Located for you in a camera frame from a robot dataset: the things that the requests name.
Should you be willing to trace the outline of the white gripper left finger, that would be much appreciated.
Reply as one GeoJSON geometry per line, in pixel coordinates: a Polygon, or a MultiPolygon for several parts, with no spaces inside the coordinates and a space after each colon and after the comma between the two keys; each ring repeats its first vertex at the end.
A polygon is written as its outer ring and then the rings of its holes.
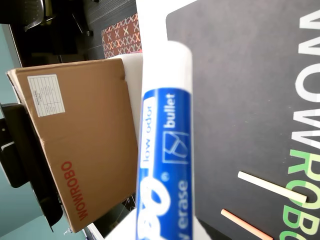
{"type": "Polygon", "coordinates": [[[137,210],[132,210],[104,239],[135,240],[137,210]]]}

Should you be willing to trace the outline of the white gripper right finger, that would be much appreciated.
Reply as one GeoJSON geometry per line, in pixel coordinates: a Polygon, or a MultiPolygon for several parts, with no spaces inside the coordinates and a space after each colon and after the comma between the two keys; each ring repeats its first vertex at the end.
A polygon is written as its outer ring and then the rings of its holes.
{"type": "Polygon", "coordinates": [[[196,216],[193,217],[193,239],[194,240],[211,240],[211,237],[201,225],[196,216]]]}

